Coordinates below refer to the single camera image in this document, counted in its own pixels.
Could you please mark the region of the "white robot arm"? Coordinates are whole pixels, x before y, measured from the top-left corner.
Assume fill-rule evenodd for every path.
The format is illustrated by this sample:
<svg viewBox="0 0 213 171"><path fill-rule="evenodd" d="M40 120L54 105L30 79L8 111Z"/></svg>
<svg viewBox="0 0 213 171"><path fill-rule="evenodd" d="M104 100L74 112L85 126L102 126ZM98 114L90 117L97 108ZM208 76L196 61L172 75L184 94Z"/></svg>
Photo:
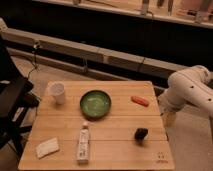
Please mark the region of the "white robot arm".
<svg viewBox="0 0 213 171"><path fill-rule="evenodd" d="M207 86L210 80L210 71L202 65L172 73L168 77L168 88L158 96L164 125L171 126L176 119L176 113L187 102L213 119L213 89Z"/></svg>

